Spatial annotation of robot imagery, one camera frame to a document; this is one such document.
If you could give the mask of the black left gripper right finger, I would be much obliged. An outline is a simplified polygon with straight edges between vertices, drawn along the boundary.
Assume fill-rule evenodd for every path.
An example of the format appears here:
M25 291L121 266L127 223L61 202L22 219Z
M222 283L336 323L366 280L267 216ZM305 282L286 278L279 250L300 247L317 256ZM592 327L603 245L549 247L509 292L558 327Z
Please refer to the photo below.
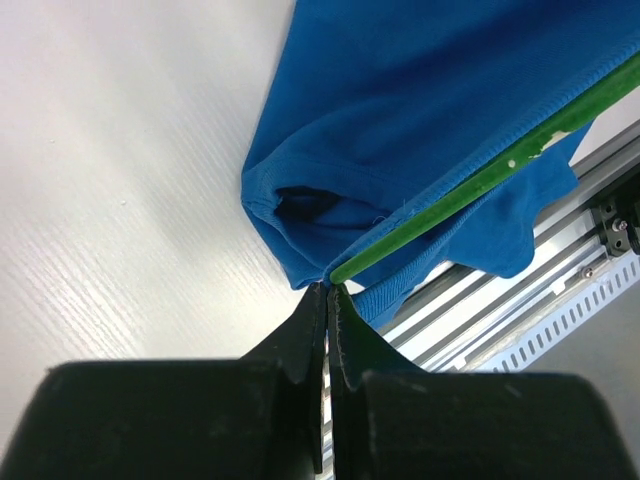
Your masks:
M327 296L338 479L621 479L625 445L585 379L429 373Z

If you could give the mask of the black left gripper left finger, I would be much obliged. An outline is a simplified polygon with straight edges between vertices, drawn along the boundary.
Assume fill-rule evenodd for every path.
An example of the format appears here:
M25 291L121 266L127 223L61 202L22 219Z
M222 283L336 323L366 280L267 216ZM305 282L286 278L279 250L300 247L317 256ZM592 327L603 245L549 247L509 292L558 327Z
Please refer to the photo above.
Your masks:
M13 479L312 479L323 463L324 285L237 359L69 362L9 444Z

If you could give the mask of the blue tank top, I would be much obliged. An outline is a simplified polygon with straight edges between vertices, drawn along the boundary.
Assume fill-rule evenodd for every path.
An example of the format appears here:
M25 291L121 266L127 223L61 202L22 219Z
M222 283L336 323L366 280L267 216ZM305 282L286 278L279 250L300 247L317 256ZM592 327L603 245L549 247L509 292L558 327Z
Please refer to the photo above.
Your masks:
M295 289L639 49L635 1L300 1L241 202Z

